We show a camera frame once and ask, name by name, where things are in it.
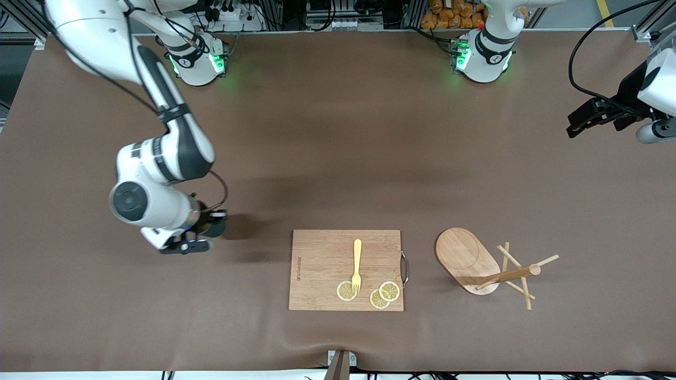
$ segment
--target brown tabletop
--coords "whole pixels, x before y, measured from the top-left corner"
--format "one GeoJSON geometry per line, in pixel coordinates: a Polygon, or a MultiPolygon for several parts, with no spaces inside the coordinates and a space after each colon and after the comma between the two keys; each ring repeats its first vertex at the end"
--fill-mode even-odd
{"type": "MultiPolygon", "coordinates": [[[[676,145],[568,139],[579,37],[524,33],[488,85],[414,33],[243,37],[227,78],[180,83],[231,190],[226,238],[188,256],[107,205],[117,150],[162,126],[49,41],[0,135],[0,369],[287,369],[346,348],[378,371],[676,370],[676,145]],[[559,254],[534,311],[505,285],[463,291],[433,251],[450,227],[496,258],[559,254]],[[288,311],[293,229],[401,230],[406,311],[288,311]]],[[[577,79],[612,95],[647,52],[597,32],[577,79]]]]}

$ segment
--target yellow tape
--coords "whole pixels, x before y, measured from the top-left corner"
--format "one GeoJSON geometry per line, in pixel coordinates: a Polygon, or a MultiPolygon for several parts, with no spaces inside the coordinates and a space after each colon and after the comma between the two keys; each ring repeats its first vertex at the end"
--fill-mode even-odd
{"type": "MultiPolygon", "coordinates": [[[[601,18],[610,16],[610,11],[608,11],[608,4],[606,4],[606,0],[596,0],[596,4],[598,5],[598,10],[601,12],[601,18]]],[[[612,20],[606,21],[604,25],[607,28],[615,27],[615,24],[612,23],[612,20]]]]}

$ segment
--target wooden peg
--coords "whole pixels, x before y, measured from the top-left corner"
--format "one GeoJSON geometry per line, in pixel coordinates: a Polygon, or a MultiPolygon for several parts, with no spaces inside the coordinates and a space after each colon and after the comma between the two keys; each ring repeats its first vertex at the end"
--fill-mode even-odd
{"type": "Polygon", "coordinates": [[[526,310],[532,310],[533,305],[531,305],[531,294],[528,292],[528,282],[526,282],[525,277],[521,277],[521,285],[523,286],[523,295],[526,297],[526,310]]]}
{"type": "Polygon", "coordinates": [[[509,252],[507,252],[507,251],[502,247],[502,245],[499,245],[499,246],[498,246],[498,249],[502,252],[503,255],[507,256],[507,258],[509,258],[509,260],[510,260],[514,265],[516,265],[517,268],[520,268],[520,267],[521,267],[521,264],[519,264],[518,261],[516,261],[516,259],[514,258],[514,256],[512,256],[509,252]]]}
{"type": "MultiPolygon", "coordinates": [[[[509,241],[507,241],[507,242],[505,243],[505,250],[506,250],[507,252],[509,252],[509,241]]],[[[506,272],[506,271],[507,271],[507,263],[509,263],[509,259],[507,258],[507,256],[504,256],[504,255],[503,255],[503,257],[502,257],[502,271],[503,271],[503,272],[506,272]]]]}
{"type": "Polygon", "coordinates": [[[550,258],[546,258],[545,260],[542,260],[541,262],[538,262],[538,263],[535,264],[535,265],[537,265],[537,266],[543,266],[544,264],[549,264],[549,263],[551,263],[552,261],[554,261],[554,260],[556,260],[556,259],[558,259],[558,255],[554,255],[554,256],[552,256],[552,257],[550,257],[550,258]]]}
{"type": "MultiPolygon", "coordinates": [[[[526,293],[523,291],[523,289],[521,289],[520,287],[518,287],[518,285],[515,284],[515,283],[513,283],[512,281],[505,281],[505,284],[507,284],[507,285],[513,287],[514,290],[516,290],[517,292],[519,292],[519,293],[521,293],[521,294],[523,294],[523,295],[526,295],[526,293]]],[[[532,294],[529,294],[528,296],[529,296],[529,298],[530,298],[531,300],[534,300],[534,299],[535,299],[535,296],[532,295],[532,294]]]]}
{"type": "Polygon", "coordinates": [[[524,266],[522,268],[508,270],[506,272],[496,273],[494,275],[481,278],[480,280],[482,280],[483,283],[480,284],[479,286],[477,286],[477,290],[482,290],[483,288],[487,287],[488,285],[491,285],[491,284],[494,284],[494,283],[503,283],[505,281],[516,280],[519,277],[523,278],[523,277],[537,276],[539,274],[540,274],[540,267],[535,265],[535,264],[524,266]]]}

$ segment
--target brown table mat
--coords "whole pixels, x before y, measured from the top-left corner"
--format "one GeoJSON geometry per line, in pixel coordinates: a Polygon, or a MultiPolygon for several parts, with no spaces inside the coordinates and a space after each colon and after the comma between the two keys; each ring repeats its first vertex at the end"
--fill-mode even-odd
{"type": "MultiPolygon", "coordinates": [[[[107,206],[117,150],[162,126],[49,41],[0,135],[0,370],[286,369],[336,348],[380,371],[676,370],[676,145],[635,126],[567,138],[580,35],[524,33],[488,85],[414,33],[243,37],[226,79],[180,84],[232,214],[185,257],[107,206]],[[507,286],[463,291],[434,256],[450,227],[522,262],[560,254],[530,281],[534,311],[507,286]],[[402,230],[406,311],[288,311],[293,229],[402,230]]],[[[612,95],[647,52],[594,33],[577,78],[612,95]]]]}

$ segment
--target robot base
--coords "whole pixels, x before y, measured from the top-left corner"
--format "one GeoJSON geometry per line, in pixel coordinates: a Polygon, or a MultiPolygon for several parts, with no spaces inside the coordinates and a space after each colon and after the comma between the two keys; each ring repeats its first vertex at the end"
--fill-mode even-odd
{"type": "Polygon", "coordinates": [[[457,56],[451,56],[451,67],[455,73],[463,73],[475,82],[493,82],[503,71],[507,70],[512,53],[510,52],[504,59],[498,55],[501,59],[499,64],[489,64],[482,55],[477,53],[475,41],[478,34],[479,29],[472,29],[451,42],[451,50],[458,52],[457,56]]]}
{"type": "Polygon", "coordinates": [[[216,78],[225,78],[225,72],[228,65],[228,54],[230,49],[223,40],[217,39],[208,33],[200,33],[209,47],[209,53],[203,54],[194,66],[190,68],[182,67],[180,59],[174,61],[171,56],[169,60],[174,66],[174,72],[177,78],[183,79],[191,86],[204,86],[211,83],[216,78]]]}

